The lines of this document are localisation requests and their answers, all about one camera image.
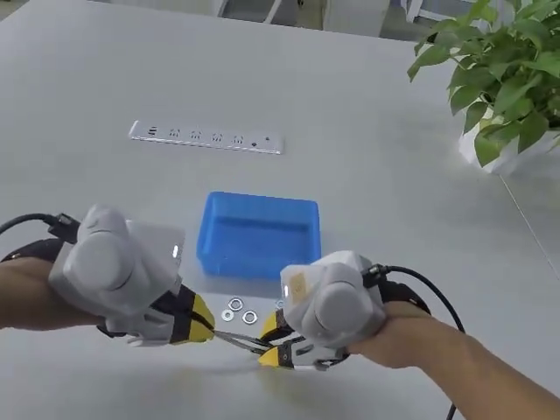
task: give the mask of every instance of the potted plant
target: potted plant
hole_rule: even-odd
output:
[[[507,2],[514,10],[511,24],[498,24],[490,0],[435,24],[415,47],[417,59],[408,70],[412,81],[421,67],[457,64],[448,89],[451,112],[466,110],[459,150],[485,171],[501,174],[551,151],[560,134],[560,0],[524,7],[522,0]]]

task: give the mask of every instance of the wrist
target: wrist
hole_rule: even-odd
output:
[[[426,373],[440,366],[446,355],[468,352],[475,342],[470,336],[434,318],[425,321],[428,322],[412,333],[410,364]]]

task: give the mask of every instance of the yellow sticker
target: yellow sticker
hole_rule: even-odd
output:
[[[307,285],[304,273],[298,273],[290,279],[291,302],[298,304],[307,296]]]

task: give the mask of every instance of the gray table surface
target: gray table surface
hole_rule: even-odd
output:
[[[219,313],[247,285],[194,257],[211,191],[316,200],[323,249],[354,249],[432,278],[468,330],[560,393],[560,283],[500,178],[457,151],[450,68],[410,85],[411,44],[78,0],[30,2],[0,24],[0,220],[81,216],[95,202],[182,226],[182,274]],[[131,142],[138,118],[282,132],[282,156]],[[3,235],[6,253],[44,234]],[[445,309],[413,285],[441,319]],[[231,325],[257,333],[259,325]],[[221,343],[129,348],[93,328],[0,334],[11,420],[437,419],[448,401],[416,370],[358,357],[325,374],[234,368]]]

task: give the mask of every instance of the power strip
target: power strip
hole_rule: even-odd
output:
[[[209,129],[193,126],[135,121],[129,132],[131,140],[212,147],[232,151],[256,151],[281,155],[284,141],[278,134]]]

